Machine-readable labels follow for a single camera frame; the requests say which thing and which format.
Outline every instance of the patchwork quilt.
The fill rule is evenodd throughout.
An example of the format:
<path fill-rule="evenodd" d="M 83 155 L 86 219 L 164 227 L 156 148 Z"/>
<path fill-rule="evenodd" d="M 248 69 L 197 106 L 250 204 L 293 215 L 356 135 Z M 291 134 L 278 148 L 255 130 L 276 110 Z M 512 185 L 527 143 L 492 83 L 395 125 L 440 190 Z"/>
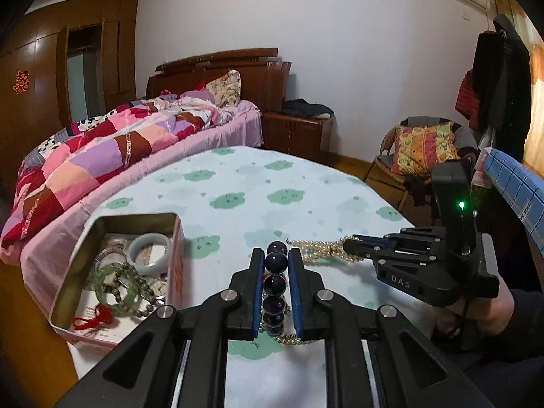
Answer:
<path fill-rule="evenodd" d="M 31 238 L 99 185 L 189 135 L 231 119 L 198 99 L 164 95 L 72 124 L 36 147 L 18 173 L 1 246 Z"/>

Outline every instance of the wooden nightstand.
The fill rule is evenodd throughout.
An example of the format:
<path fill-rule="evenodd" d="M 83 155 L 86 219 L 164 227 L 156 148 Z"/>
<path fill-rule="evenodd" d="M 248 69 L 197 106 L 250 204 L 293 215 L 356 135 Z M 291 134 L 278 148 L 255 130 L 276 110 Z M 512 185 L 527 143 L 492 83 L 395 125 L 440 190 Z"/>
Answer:
<path fill-rule="evenodd" d="M 300 118 L 276 112 L 263 115 L 263 148 L 318 163 L 325 162 L 333 119 Z"/>

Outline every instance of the white wall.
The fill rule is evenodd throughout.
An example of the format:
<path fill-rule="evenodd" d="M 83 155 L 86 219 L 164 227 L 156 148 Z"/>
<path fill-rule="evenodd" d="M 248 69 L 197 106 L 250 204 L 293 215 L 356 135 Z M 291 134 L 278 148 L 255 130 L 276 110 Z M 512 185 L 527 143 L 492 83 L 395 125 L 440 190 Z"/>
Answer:
<path fill-rule="evenodd" d="M 407 116 L 466 124 L 455 100 L 487 28 L 485 14 L 458 0 L 139 0 L 137 92 L 163 62 L 279 47 L 293 62 L 288 98 L 336 112 L 331 151 L 372 160 Z"/>
<path fill-rule="evenodd" d="M 68 97 L 72 121 L 87 119 L 85 83 L 83 79 L 83 54 L 68 58 Z"/>

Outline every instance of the colorful patterned cushion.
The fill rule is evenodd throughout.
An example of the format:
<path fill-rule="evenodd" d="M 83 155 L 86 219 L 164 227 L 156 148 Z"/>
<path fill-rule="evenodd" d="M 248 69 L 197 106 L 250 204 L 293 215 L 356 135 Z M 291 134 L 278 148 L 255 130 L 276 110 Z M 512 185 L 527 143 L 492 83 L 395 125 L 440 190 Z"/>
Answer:
<path fill-rule="evenodd" d="M 225 75 L 206 84 L 206 90 L 211 92 L 219 108 L 236 104 L 240 101 L 241 94 L 240 72 L 229 70 Z"/>
<path fill-rule="evenodd" d="M 391 171 L 405 175 L 428 175 L 436 163 L 459 159 L 453 145 L 452 123 L 430 127 L 397 127 Z"/>

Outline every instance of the mattress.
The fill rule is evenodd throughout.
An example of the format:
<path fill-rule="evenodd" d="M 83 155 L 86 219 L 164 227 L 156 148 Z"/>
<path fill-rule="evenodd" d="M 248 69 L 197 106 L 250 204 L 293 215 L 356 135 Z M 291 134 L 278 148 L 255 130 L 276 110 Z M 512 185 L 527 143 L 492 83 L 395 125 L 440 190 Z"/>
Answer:
<path fill-rule="evenodd" d="M 233 119 L 227 124 L 202 130 L 129 167 L 74 204 L 31 240 L 21 242 L 11 258 L 4 259 L 11 264 L 20 260 L 25 286 L 45 315 L 87 219 L 103 201 L 146 175 L 188 156 L 217 147 L 258 147 L 263 143 L 258 108 L 243 100 L 233 109 Z"/>

